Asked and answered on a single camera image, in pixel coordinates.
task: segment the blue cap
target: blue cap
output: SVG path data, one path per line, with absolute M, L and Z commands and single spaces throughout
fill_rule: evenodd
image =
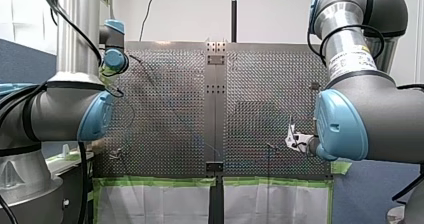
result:
M 109 49 L 105 53 L 104 63 L 106 67 L 110 68 L 113 71 L 119 71 L 125 65 L 125 57 L 117 49 Z
M 125 34 L 124 23 L 115 19 L 109 19 L 105 21 L 105 26 L 113 28 L 122 34 Z
M 317 154 L 326 160 L 343 157 L 362 160 L 368 154 L 368 136 L 358 111 L 339 91 L 321 92 L 315 106 L 320 144 Z
M 112 95 L 101 92 L 85 112 L 79 129 L 78 141 L 94 141 L 105 136 L 112 119 Z

